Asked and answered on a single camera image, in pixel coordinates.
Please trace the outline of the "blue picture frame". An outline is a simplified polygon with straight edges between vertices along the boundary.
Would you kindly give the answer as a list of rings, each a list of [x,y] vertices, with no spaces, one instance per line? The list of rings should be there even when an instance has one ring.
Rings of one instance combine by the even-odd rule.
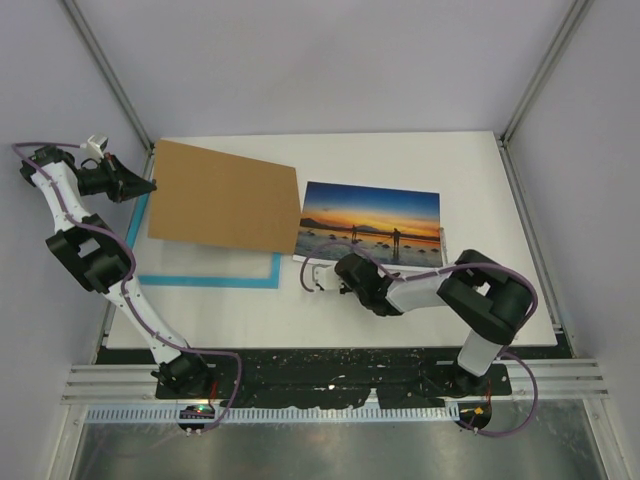
[[[154,239],[149,234],[147,195],[134,209],[126,243],[143,285],[276,289],[281,255]]]

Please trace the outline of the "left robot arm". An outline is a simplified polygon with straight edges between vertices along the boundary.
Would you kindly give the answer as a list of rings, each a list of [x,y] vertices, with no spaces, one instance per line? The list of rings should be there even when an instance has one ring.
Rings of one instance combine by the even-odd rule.
[[[135,275],[132,249],[97,214],[83,204],[85,196],[104,193],[114,203],[155,191],[146,180],[106,152],[103,139],[84,144],[87,159],[75,162],[71,145],[31,143],[33,153],[21,158],[20,173],[44,196],[54,221],[49,251],[88,292],[113,304],[145,338],[157,364],[152,375],[178,397],[211,394],[214,375],[205,360],[190,350],[145,298]]]

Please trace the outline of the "sunset photo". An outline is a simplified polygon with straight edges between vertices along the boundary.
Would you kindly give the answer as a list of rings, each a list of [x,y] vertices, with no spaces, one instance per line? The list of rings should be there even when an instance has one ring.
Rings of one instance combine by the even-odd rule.
[[[308,182],[293,258],[335,263],[353,245],[388,268],[443,266],[440,195]]]

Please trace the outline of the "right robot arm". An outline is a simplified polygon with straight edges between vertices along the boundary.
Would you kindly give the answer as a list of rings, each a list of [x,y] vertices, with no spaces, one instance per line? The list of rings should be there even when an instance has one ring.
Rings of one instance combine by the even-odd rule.
[[[480,252],[467,249],[451,265],[409,277],[384,273],[357,253],[334,267],[340,292],[352,293],[381,317],[446,306],[470,328],[444,395],[461,398],[488,389],[489,369],[538,307],[538,294],[524,276]]]

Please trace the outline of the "small screwdriver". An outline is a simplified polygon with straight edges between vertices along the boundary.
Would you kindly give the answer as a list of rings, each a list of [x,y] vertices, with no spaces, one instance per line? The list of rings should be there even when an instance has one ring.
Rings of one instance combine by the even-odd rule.
[[[447,253],[446,234],[445,234],[445,229],[443,227],[440,227],[439,235],[440,235],[440,252],[441,252],[442,262],[444,265],[448,263],[448,253]]]

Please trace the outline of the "brown backing board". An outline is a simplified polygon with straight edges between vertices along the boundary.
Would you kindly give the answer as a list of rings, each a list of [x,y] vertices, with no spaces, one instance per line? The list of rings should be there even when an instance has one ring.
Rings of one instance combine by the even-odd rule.
[[[161,140],[153,178],[151,238],[294,252],[300,221],[295,168]]]

